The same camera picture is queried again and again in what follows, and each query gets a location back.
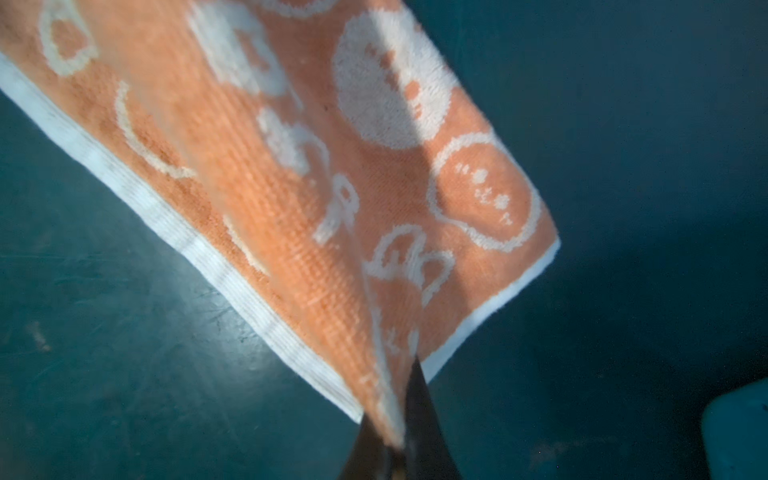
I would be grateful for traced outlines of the orange bunny pattern towel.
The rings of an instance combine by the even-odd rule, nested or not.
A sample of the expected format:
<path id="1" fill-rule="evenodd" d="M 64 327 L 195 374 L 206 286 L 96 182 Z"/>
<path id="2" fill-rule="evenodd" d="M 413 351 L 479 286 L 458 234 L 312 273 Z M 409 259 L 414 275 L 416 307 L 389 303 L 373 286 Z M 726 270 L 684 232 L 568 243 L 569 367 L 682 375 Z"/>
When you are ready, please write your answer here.
<path id="1" fill-rule="evenodd" d="M 560 245 L 401 1 L 5 1 L 1 88 L 392 446 Z"/>

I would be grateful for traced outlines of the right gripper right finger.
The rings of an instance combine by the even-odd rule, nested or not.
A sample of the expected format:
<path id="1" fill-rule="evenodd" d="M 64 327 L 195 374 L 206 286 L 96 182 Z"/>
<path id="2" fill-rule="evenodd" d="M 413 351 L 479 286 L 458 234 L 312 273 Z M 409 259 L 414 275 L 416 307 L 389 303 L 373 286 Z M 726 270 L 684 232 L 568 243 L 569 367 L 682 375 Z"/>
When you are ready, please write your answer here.
<path id="1" fill-rule="evenodd" d="M 405 396 L 405 475 L 415 480 L 459 480 L 459 469 L 443 437 L 418 358 L 414 359 Z"/>

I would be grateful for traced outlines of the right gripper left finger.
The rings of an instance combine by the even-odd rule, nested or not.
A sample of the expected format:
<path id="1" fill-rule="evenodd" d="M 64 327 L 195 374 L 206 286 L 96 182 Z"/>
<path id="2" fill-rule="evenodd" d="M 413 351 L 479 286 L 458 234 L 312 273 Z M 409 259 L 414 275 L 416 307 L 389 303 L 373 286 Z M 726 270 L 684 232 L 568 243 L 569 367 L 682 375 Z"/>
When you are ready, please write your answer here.
<path id="1" fill-rule="evenodd" d="M 390 480 L 395 470 L 395 452 L 364 415 L 352 450 L 339 480 Z"/>

